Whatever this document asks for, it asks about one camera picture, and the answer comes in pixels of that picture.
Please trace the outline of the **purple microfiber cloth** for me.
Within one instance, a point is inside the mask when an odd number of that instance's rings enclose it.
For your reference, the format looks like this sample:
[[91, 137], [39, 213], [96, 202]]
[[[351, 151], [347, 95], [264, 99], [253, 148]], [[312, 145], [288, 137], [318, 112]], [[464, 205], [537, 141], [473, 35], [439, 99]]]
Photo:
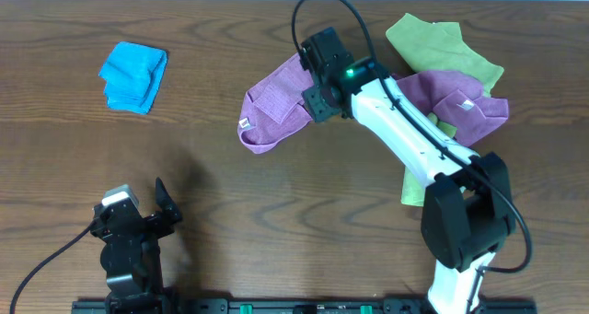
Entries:
[[254, 154], [275, 148], [283, 139], [305, 128], [312, 117], [302, 93], [313, 86], [295, 53], [245, 94], [238, 118], [237, 135]]

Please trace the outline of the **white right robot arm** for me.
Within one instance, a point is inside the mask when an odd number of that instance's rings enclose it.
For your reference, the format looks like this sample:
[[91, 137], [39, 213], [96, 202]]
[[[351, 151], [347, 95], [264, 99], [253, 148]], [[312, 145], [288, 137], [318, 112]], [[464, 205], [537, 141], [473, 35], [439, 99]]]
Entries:
[[427, 300], [435, 313], [475, 313], [491, 261], [515, 230], [508, 170], [495, 154], [481, 157], [453, 139], [417, 106], [423, 89], [436, 115], [472, 111], [469, 88], [480, 83], [458, 71], [425, 71], [395, 80], [373, 59], [302, 61], [313, 84], [304, 94], [315, 122], [353, 118], [373, 132], [424, 188], [422, 237], [436, 259]]

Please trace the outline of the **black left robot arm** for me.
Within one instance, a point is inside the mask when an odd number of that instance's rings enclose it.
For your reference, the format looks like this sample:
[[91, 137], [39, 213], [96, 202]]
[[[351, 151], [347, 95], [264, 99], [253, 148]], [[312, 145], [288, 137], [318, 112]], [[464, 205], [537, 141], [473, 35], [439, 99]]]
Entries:
[[110, 289], [108, 313], [176, 313], [175, 292], [164, 287], [158, 241], [182, 221], [179, 207], [163, 181], [155, 183], [157, 211], [141, 216], [139, 201], [127, 184], [105, 192], [94, 206], [90, 234], [105, 242], [100, 264]]

